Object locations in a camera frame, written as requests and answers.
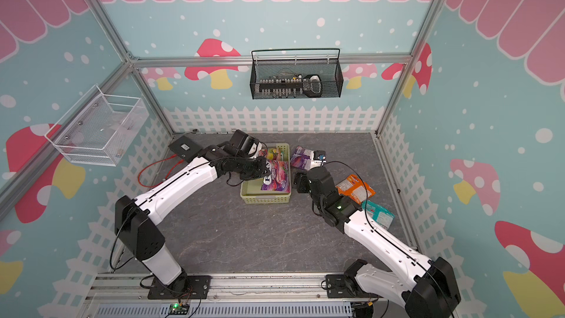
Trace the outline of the purple candy bag back side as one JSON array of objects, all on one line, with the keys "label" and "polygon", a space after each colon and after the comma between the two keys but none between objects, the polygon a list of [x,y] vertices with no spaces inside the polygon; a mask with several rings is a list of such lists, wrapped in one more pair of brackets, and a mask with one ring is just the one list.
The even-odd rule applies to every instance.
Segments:
[{"label": "purple candy bag back side", "polygon": [[297,146],[291,156],[291,167],[305,171],[318,167],[319,162],[315,159],[314,154],[315,152],[313,150]]}]

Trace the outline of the purple Fox's berries bag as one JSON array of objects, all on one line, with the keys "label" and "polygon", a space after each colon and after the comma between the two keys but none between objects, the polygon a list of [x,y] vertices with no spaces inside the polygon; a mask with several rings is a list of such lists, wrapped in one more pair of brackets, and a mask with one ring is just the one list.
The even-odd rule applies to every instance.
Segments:
[{"label": "purple Fox's berries bag", "polygon": [[267,160],[270,175],[263,178],[262,191],[290,192],[290,171],[288,164],[281,160]]}]

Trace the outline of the green plastic basket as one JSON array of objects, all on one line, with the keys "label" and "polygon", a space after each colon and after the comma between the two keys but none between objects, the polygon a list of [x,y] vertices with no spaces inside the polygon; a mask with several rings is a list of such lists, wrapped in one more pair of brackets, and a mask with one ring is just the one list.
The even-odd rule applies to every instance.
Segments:
[{"label": "green plastic basket", "polygon": [[[290,165],[290,145],[287,143],[264,144],[259,156],[266,158],[268,147],[285,146],[288,149],[288,168],[290,171],[290,186],[291,186],[291,165]],[[289,193],[277,191],[262,191],[261,186],[263,178],[251,181],[244,181],[241,185],[240,196],[246,204],[278,204],[288,203],[291,197],[291,188]]]}]

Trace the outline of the yellow Fox's fruits bag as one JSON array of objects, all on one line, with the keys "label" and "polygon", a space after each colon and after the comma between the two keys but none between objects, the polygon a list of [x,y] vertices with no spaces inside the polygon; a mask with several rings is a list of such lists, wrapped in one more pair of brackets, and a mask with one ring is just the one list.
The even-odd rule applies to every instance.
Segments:
[{"label": "yellow Fox's fruits bag", "polygon": [[266,158],[268,160],[288,161],[288,149],[285,146],[268,147]]}]

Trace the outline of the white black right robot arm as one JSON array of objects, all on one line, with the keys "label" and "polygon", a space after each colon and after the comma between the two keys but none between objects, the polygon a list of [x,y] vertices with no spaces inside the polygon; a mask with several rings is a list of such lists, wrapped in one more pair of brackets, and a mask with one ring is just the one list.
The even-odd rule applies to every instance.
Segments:
[{"label": "white black right robot arm", "polygon": [[299,193],[309,194],[313,209],[329,226],[356,240],[387,266],[378,269],[358,260],[345,272],[347,289],[382,297],[409,317],[454,317],[461,302],[454,269],[443,258],[432,260],[378,225],[362,205],[339,194],[321,166],[294,178]]}]

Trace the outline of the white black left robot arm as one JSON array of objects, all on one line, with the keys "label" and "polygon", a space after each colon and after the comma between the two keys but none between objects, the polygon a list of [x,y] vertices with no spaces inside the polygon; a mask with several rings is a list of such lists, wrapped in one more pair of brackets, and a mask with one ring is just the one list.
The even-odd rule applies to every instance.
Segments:
[{"label": "white black left robot arm", "polygon": [[174,287],[182,281],[184,270],[166,247],[157,226],[196,191],[226,173],[238,173],[242,180],[270,175],[267,150],[265,144],[253,139],[249,149],[234,150],[225,144],[198,151],[186,167],[162,184],[133,199],[123,196],[116,201],[117,239],[160,284]]}]

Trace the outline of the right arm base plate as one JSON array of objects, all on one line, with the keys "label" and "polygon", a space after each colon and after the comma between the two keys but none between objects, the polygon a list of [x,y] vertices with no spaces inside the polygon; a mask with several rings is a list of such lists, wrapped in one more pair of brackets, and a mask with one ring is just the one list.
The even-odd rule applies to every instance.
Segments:
[{"label": "right arm base plate", "polygon": [[363,291],[354,278],[344,274],[325,275],[320,287],[326,291],[328,298],[380,299],[377,294]]}]

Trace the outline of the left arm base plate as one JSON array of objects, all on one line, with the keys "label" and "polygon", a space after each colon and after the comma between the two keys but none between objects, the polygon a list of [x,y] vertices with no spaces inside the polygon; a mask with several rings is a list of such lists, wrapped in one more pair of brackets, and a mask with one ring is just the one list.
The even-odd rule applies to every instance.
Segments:
[{"label": "left arm base plate", "polygon": [[210,275],[186,275],[182,273],[171,284],[163,284],[153,278],[149,286],[149,300],[206,299],[212,277]]}]

